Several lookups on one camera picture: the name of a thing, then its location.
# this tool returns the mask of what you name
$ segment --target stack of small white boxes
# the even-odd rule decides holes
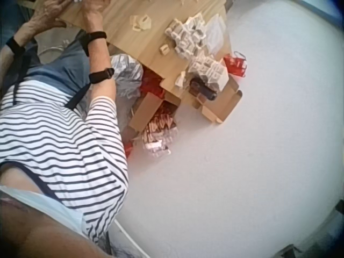
[[[203,51],[206,45],[206,25],[201,13],[190,17],[185,24],[174,19],[165,34],[176,42],[178,55],[190,61],[187,75],[199,76],[216,92],[224,89],[229,80],[227,68],[212,55],[206,56]],[[185,72],[182,72],[176,86],[183,88],[184,82]]]

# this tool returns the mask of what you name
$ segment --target shirt sleeve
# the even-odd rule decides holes
[[[85,122],[96,137],[111,171],[119,174],[123,182],[127,184],[127,160],[118,128],[114,101],[103,96],[95,98],[90,104]]]

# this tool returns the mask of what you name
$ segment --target wrist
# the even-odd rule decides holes
[[[88,33],[103,31],[103,16],[99,12],[84,13],[85,29]]]
[[[33,26],[28,22],[24,23],[14,36],[19,46],[24,47],[35,36]]]

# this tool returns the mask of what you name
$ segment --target hand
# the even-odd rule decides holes
[[[103,30],[103,10],[108,7],[110,0],[83,0],[82,12],[85,29],[88,33]]]
[[[28,21],[28,26],[34,35],[50,30],[54,27],[66,27],[66,23],[56,18],[62,14],[73,0],[46,0]]]

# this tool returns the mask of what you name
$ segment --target floor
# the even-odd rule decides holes
[[[129,159],[118,220],[152,258],[271,257],[342,197],[340,31],[287,0],[236,0],[228,29],[248,59],[239,106],[219,126],[181,106],[172,155],[152,160],[138,145]],[[71,41],[68,30],[41,45]]]

